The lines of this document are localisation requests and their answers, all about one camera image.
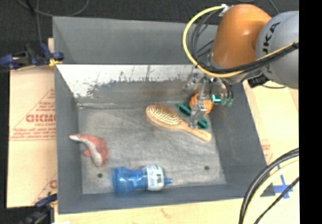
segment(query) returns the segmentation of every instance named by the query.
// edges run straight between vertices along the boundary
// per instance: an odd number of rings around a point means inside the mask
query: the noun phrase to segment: brush handle
[[[185,128],[183,128],[183,130],[185,130],[186,132],[195,135],[196,137],[204,140],[204,141],[210,141],[212,138],[211,133],[204,131],[204,130],[200,130],[199,128],[191,128],[188,125],[185,126]]]

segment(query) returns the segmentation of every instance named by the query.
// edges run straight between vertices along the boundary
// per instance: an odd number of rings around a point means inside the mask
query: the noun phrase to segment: hairbrush
[[[190,128],[189,125],[177,114],[177,111],[164,104],[151,104],[147,106],[145,113],[156,125],[167,128],[186,131],[194,136],[210,141],[211,133],[199,128]]]

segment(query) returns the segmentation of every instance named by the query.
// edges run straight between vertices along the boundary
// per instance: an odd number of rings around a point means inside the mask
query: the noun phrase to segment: cardboard sheet
[[[7,207],[32,206],[57,188],[54,73],[10,74]]]

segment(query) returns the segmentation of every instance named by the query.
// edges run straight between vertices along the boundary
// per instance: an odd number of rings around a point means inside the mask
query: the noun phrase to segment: blue clamp
[[[0,58],[0,65],[9,70],[17,70],[23,67],[50,65],[54,62],[62,62],[64,54],[62,52],[51,53],[45,43],[40,44],[41,53],[36,53],[29,44],[24,49],[15,54],[8,54]]]

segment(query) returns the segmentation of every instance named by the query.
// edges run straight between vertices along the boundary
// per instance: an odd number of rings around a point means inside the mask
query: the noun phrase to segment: green object
[[[178,103],[178,112],[185,117],[190,117],[191,115],[191,108],[184,103]],[[199,129],[207,129],[208,128],[208,122],[207,120],[203,117],[197,122],[197,126]]]

